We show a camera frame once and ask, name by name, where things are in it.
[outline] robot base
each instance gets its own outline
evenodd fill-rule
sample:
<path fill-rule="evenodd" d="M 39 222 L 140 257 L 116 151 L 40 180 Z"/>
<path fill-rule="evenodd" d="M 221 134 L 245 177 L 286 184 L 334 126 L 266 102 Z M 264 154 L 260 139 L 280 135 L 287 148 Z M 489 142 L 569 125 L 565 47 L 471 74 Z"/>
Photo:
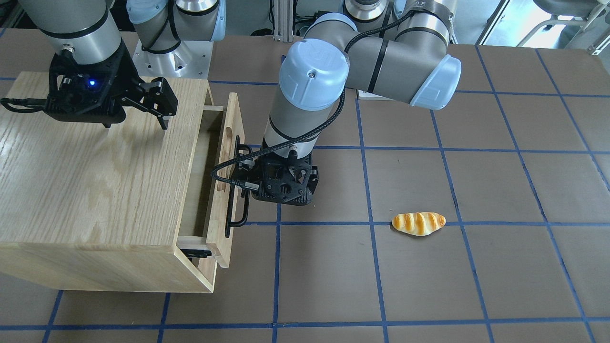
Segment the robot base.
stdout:
<path fill-rule="evenodd" d="M 213 47 L 214 42 L 183 41 L 172 52 L 154 55 L 142 51 L 142 42 L 138 41 L 133 60 L 141 77 L 207 79 Z"/>

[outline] wooden cabinet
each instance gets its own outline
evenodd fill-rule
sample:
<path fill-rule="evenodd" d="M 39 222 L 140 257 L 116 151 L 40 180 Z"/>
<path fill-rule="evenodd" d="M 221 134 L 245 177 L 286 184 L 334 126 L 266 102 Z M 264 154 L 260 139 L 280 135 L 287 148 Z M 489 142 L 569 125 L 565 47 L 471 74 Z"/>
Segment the wooden cabinet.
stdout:
<path fill-rule="evenodd" d="M 169 82 L 167 131 L 136 109 L 110 129 L 0 110 L 0 272 L 56 289 L 214 291 L 232 238 L 229 187 L 209 171 L 243 142 L 239 103 L 214 106 L 206 80 Z M 46 73 L 21 73 L 9 98 L 47 92 Z M 181 244 L 213 256 L 191 261 Z"/>

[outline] bread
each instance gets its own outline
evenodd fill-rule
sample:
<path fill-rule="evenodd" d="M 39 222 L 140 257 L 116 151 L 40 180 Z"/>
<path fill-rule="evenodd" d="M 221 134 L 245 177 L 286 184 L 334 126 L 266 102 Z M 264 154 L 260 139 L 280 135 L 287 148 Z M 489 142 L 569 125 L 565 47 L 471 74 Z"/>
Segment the bread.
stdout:
<path fill-rule="evenodd" d="M 445 225 L 445 217 L 433 212 L 399 214 L 392 220 L 398 231 L 414 236 L 427 236 Z"/>

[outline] chair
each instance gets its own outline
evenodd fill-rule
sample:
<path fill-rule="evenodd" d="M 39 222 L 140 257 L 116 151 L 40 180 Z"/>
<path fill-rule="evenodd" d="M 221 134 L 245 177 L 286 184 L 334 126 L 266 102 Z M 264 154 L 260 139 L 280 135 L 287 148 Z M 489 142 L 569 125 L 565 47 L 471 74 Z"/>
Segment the chair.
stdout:
<path fill-rule="evenodd" d="M 534 0 L 543 11 L 551 14 L 551 19 L 538 24 L 517 46 L 523 46 L 540 28 L 552 25 L 581 26 L 584 31 L 608 6 L 610 0 Z M 559 20 L 558 16 L 574 16 L 574 20 Z"/>

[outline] metal mount plate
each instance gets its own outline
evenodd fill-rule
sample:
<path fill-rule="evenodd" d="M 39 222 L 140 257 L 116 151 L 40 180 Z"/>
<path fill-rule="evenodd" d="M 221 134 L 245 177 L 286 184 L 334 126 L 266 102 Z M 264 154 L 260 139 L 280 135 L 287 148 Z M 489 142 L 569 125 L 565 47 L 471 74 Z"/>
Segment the metal mount plate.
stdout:
<path fill-rule="evenodd" d="M 138 41 L 138 45 L 135 47 L 133 60 L 140 77 L 163 76 L 164 78 L 207 79 L 208 72 L 210 71 L 214 43 L 207 41 L 184 41 L 183 43 L 190 48 L 195 56 L 195 60 L 175 73 L 160 73 L 158 71 L 155 72 L 152 68 L 148 68 L 150 65 L 149 53 L 142 51 L 142 43 L 141 41 Z"/>

